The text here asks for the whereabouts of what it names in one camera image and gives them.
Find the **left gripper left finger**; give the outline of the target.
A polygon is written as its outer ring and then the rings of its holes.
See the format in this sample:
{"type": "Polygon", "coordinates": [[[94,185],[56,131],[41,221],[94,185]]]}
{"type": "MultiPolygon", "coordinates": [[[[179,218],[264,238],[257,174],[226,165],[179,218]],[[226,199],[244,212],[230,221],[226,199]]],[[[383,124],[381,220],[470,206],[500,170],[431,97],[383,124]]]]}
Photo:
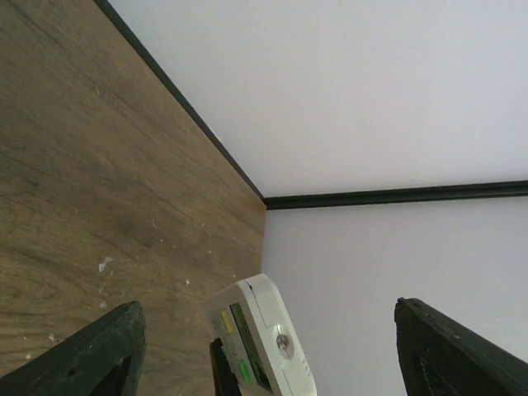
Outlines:
{"type": "Polygon", "coordinates": [[[1,378],[2,395],[136,395],[147,348],[141,304],[121,304],[1,378]]]}

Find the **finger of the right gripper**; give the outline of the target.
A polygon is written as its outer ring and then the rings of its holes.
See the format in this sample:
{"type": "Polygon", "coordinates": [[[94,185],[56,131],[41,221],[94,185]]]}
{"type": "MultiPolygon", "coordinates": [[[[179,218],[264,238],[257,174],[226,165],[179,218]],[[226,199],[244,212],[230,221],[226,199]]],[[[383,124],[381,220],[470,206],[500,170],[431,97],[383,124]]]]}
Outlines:
{"type": "Polygon", "coordinates": [[[222,349],[222,342],[215,338],[210,343],[210,359],[216,396],[239,396],[238,380],[231,371],[229,361],[222,349]]]}

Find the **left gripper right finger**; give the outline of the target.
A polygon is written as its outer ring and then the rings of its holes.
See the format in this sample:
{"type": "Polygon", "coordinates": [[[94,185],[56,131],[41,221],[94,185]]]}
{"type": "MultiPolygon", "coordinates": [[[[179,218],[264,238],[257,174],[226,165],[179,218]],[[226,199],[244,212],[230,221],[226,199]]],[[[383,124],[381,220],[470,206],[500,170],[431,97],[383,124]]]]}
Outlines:
{"type": "Polygon", "coordinates": [[[527,363],[423,301],[398,299],[398,362],[408,395],[526,395],[527,363]]]}

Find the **white remote control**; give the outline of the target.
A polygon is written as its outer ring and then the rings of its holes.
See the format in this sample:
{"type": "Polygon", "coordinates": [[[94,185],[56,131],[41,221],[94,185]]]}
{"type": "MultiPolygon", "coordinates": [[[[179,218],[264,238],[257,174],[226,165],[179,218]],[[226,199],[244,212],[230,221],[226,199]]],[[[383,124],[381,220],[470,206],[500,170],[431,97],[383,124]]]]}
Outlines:
{"type": "Polygon", "coordinates": [[[315,395],[317,386],[293,323],[271,279],[238,280],[202,308],[219,338],[239,395],[315,395]]]}

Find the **black aluminium frame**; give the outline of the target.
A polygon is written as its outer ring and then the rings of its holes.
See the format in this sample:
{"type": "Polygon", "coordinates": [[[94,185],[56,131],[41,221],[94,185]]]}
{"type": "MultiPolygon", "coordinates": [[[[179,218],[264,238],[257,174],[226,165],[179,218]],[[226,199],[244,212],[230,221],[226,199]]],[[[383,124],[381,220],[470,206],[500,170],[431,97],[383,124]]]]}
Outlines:
{"type": "Polygon", "coordinates": [[[119,13],[108,1],[96,1],[95,4],[119,31],[136,54],[145,62],[160,83],[170,92],[194,123],[209,141],[219,150],[236,173],[257,194],[268,210],[300,210],[312,208],[331,208],[362,205],[389,205],[418,202],[438,202],[449,200],[478,200],[495,198],[517,198],[527,196],[527,181],[495,181],[487,183],[470,183],[461,185],[423,186],[414,188],[347,191],[325,194],[308,194],[293,196],[265,197],[251,178],[238,165],[233,156],[220,142],[212,129],[172,82],[163,68],[149,53],[138,37],[128,27],[119,13]]]}

